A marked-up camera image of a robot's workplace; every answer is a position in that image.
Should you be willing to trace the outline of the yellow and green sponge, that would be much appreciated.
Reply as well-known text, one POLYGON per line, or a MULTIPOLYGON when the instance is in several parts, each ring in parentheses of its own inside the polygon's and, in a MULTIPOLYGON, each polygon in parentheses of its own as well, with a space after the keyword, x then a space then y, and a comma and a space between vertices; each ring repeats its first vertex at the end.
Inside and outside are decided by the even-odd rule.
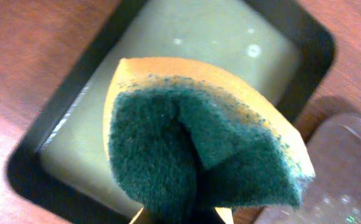
POLYGON ((298 208, 315 171, 299 131, 237 76, 174 57, 123 58, 103 142, 133 223, 231 223, 240 207, 298 208))

